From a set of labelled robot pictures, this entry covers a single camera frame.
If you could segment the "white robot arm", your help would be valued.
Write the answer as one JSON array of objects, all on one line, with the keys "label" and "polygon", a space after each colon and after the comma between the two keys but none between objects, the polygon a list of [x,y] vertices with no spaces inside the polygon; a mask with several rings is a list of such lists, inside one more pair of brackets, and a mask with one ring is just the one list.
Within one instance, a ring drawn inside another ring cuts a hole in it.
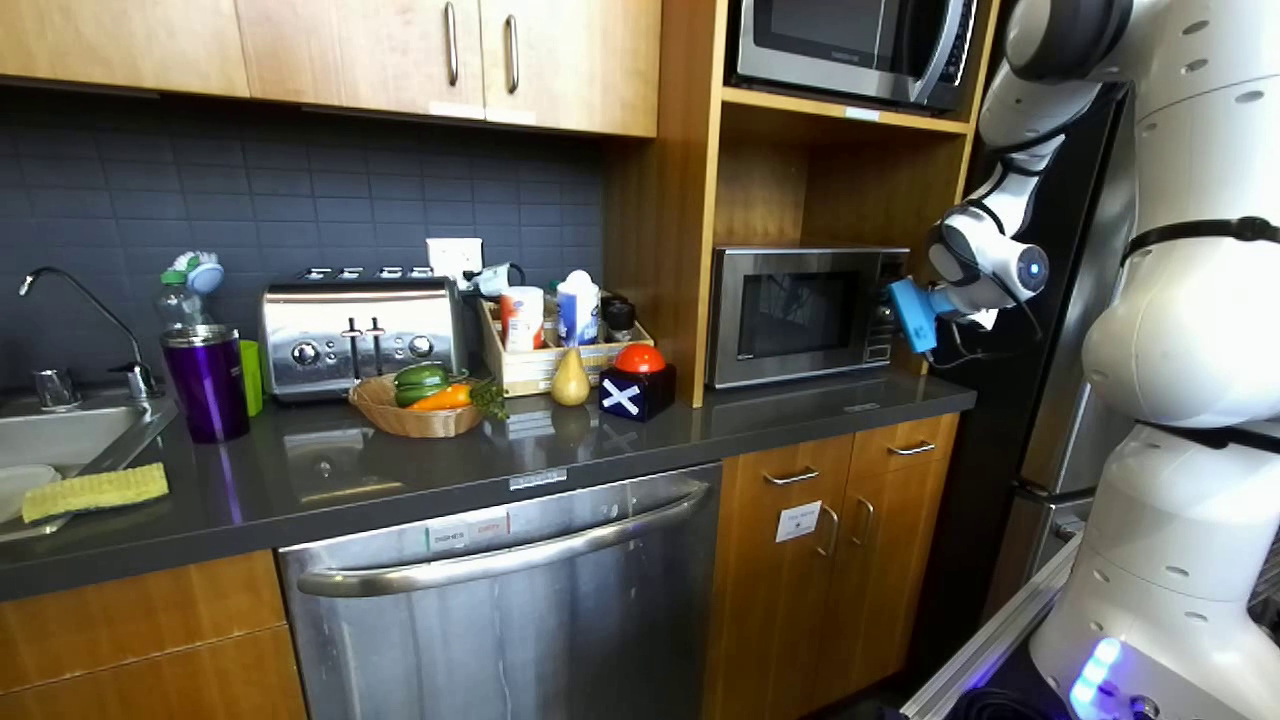
[{"label": "white robot arm", "polygon": [[1018,0],[980,134],[996,173],[937,222],[930,307],[996,318],[1050,282],[1034,190],[1099,86],[1134,96],[1134,230],[1084,333],[1128,419],[1034,664],[1077,715],[1280,720],[1280,0]]}]

